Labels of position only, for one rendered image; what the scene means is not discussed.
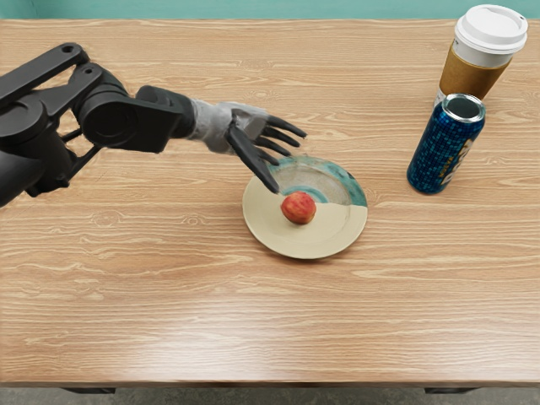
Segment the red apple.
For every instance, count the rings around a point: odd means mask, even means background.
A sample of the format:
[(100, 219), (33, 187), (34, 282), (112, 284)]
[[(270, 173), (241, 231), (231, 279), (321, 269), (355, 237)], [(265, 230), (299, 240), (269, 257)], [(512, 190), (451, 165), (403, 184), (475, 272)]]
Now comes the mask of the red apple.
[(316, 214), (316, 203), (306, 192), (290, 193), (280, 205), (284, 217), (294, 224), (308, 224)]

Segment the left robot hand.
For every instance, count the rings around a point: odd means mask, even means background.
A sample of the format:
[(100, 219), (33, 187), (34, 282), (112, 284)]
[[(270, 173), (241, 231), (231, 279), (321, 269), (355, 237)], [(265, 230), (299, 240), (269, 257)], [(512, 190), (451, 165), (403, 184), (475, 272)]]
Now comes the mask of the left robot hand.
[(298, 148), (298, 138), (306, 132), (266, 110), (237, 102), (219, 102), (211, 105), (193, 100), (195, 127), (188, 136), (201, 141), (218, 154), (234, 154), (272, 193), (279, 193), (279, 185), (271, 174), (269, 165), (279, 165), (269, 152), (282, 156), (291, 153), (284, 144)]

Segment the blue drink can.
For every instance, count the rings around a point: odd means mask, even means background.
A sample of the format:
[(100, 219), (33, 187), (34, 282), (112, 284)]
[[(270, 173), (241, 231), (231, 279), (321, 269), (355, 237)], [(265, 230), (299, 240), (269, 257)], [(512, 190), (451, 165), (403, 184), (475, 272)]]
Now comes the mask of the blue drink can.
[(409, 184), (424, 194), (442, 192), (483, 130), (485, 114), (471, 94), (449, 94), (439, 102), (409, 163)]

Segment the cream and teal plate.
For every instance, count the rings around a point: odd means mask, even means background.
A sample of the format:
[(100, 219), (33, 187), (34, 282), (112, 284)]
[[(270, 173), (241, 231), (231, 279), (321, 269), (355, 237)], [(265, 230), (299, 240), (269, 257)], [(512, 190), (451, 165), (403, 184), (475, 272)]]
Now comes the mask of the cream and teal plate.
[[(285, 257), (318, 259), (357, 240), (368, 218), (367, 202), (359, 183), (344, 168), (301, 155), (281, 159), (270, 171), (280, 193), (270, 192), (253, 176), (242, 199), (247, 228), (265, 247)], [(293, 192), (314, 200), (316, 213), (308, 224), (295, 224), (281, 211), (282, 201)]]

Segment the paper coffee cup white lid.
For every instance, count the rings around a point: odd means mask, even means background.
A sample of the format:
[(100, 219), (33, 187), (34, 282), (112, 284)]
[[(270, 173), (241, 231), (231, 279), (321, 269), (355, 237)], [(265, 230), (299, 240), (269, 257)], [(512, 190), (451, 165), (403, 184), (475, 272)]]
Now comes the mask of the paper coffee cup white lid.
[(527, 42), (528, 23), (515, 10), (480, 4), (456, 22), (434, 103), (463, 93), (483, 99)]

